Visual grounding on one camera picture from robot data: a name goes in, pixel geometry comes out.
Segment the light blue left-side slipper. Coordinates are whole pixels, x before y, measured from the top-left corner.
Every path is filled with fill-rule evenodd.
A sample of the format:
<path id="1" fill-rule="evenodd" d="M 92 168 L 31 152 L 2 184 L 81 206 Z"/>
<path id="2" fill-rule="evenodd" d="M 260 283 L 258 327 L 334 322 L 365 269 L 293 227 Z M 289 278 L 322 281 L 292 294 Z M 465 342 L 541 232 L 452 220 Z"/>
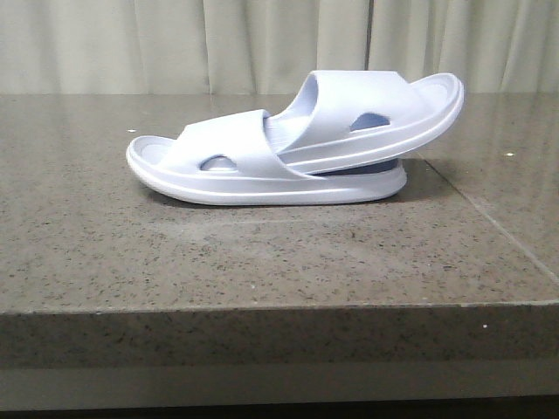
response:
<path id="1" fill-rule="evenodd" d="M 166 196 L 211 205 L 365 202 L 391 196 L 406 183 L 401 164 L 365 175 L 295 171 L 271 150 L 265 117 L 255 110 L 190 124 L 176 140 L 138 137 L 128 145 L 128 165 Z"/>

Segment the light blue right-side slipper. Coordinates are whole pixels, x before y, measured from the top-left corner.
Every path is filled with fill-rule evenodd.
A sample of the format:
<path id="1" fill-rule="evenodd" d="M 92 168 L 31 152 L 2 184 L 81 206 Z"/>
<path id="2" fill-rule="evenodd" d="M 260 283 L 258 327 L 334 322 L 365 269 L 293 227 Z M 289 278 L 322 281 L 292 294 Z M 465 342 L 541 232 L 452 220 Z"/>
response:
<path id="1" fill-rule="evenodd" d="M 464 85 L 451 73 L 408 82 L 391 71 L 319 70 L 264 129 L 289 168 L 318 174 L 419 148 L 452 125 L 463 103 Z"/>

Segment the beige pleated curtain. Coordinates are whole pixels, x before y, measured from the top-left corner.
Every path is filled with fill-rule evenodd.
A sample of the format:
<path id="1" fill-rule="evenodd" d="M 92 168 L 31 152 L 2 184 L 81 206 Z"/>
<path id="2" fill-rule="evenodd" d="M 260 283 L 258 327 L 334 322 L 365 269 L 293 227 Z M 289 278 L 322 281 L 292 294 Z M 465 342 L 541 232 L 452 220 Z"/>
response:
<path id="1" fill-rule="evenodd" d="M 556 92 L 555 1 L 4 1 L 1 90 L 297 91 L 314 69 Z"/>

